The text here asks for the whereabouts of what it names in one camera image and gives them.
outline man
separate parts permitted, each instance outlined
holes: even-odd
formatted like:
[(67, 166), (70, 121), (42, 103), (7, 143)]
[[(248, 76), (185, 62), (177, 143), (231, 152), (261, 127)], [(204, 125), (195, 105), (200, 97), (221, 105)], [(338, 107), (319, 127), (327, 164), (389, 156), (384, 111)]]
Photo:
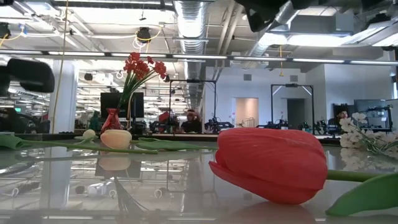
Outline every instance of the man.
[(201, 133), (201, 118), (193, 109), (187, 111), (187, 121), (181, 124), (185, 133)]

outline black frame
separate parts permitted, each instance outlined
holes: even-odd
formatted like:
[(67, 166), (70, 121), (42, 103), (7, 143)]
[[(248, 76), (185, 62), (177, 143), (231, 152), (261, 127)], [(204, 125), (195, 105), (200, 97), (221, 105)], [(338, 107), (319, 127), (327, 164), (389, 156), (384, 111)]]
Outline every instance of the black frame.
[(274, 122), (274, 86), (284, 86), (286, 88), (309, 87), (311, 88), (311, 105), (312, 105), (312, 134), (315, 135), (315, 109), (313, 104), (313, 85), (298, 84), (271, 84), (271, 121)]
[(216, 103), (217, 103), (217, 81), (216, 80), (170, 80), (169, 81), (169, 83), (170, 83), (170, 85), (169, 85), (169, 121), (171, 121), (171, 114), (172, 114), (172, 83), (173, 82), (213, 83), (214, 84), (214, 118), (216, 118)]

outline red tulip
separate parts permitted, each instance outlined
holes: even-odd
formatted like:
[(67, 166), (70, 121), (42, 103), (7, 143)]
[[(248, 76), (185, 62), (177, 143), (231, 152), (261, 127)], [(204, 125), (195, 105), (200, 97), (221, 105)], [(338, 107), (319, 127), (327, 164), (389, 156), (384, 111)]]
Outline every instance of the red tulip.
[(310, 200), (326, 181), (322, 145), (294, 130), (235, 128), (218, 136), (215, 175), (265, 199), (283, 204)]

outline column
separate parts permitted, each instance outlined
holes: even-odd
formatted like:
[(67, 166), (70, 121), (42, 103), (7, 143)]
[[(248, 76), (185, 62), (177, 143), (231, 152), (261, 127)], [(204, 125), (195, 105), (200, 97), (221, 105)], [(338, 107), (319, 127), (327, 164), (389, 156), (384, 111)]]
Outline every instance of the column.
[[(55, 123), (50, 125), (50, 133), (72, 131), (75, 129), (76, 94), (79, 69), (72, 61), (64, 61), (62, 67), (62, 79), (59, 90), (57, 90), (60, 78), (61, 61), (54, 60), (53, 73), (55, 77), (55, 90), (50, 96), (49, 120)], [(55, 97), (58, 93), (57, 110), (54, 114)]]
[[(75, 128), (76, 91), (78, 83), (78, 69), (72, 61), (64, 61), (60, 88), (57, 90), (60, 78), (61, 61), (53, 62), (55, 77), (55, 91), (50, 96), (49, 120), (52, 124), (50, 133), (73, 131)], [(55, 97), (58, 91), (57, 110), (54, 114)], [(45, 149), (46, 158), (68, 157), (64, 147), (49, 147)], [(42, 188), (40, 190), (40, 208), (65, 208), (68, 204), (70, 187), (71, 161), (44, 162), (42, 172)]]

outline flower bouquet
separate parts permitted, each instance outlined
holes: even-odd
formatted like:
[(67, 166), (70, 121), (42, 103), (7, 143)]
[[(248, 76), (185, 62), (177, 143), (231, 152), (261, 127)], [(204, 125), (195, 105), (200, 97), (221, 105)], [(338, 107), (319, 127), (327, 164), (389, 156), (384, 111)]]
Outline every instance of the flower bouquet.
[(159, 75), (162, 80), (167, 78), (166, 66), (163, 62), (154, 62), (151, 57), (147, 57), (147, 63), (140, 59), (140, 54), (133, 52), (125, 61), (123, 70), (127, 72), (124, 82), (123, 92), (117, 108), (107, 108), (108, 117), (101, 128), (101, 133), (108, 129), (122, 129), (119, 121), (119, 109), (128, 102), (127, 109), (127, 128), (130, 128), (130, 105), (133, 93), (146, 81)]
[(366, 115), (354, 113), (352, 118), (340, 120), (346, 133), (341, 135), (341, 158), (345, 170), (388, 169), (398, 171), (398, 136), (394, 133), (374, 133), (361, 130), (360, 123), (367, 123)]

